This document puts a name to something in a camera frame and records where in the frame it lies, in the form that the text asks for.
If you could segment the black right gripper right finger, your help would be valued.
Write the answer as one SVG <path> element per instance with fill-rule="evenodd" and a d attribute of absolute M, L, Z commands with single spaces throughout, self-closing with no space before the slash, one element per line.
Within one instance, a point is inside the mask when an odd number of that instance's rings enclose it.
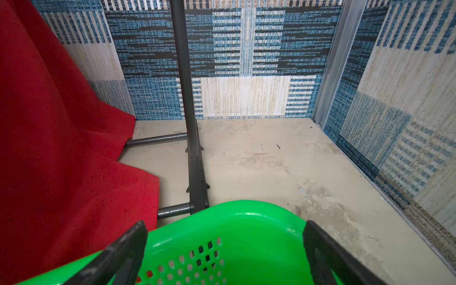
<path fill-rule="evenodd" d="M 313 221 L 306 222 L 303 245 L 315 285 L 385 283 Z"/>

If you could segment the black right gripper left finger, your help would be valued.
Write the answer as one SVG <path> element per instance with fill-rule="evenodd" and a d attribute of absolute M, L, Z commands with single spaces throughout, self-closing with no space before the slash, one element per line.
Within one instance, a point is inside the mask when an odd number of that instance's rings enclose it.
<path fill-rule="evenodd" d="M 141 268 L 148 231 L 143 221 L 108 245 L 93 261 L 68 279 L 66 285 L 133 285 Z"/>

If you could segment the red shorts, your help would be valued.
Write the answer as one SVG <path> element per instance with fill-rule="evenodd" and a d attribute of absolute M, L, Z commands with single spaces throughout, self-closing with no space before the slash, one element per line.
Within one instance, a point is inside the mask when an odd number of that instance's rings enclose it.
<path fill-rule="evenodd" d="M 157 228 L 159 178 L 119 162 L 135 118 L 103 101 L 30 1 L 1 2 L 1 283 Z"/>

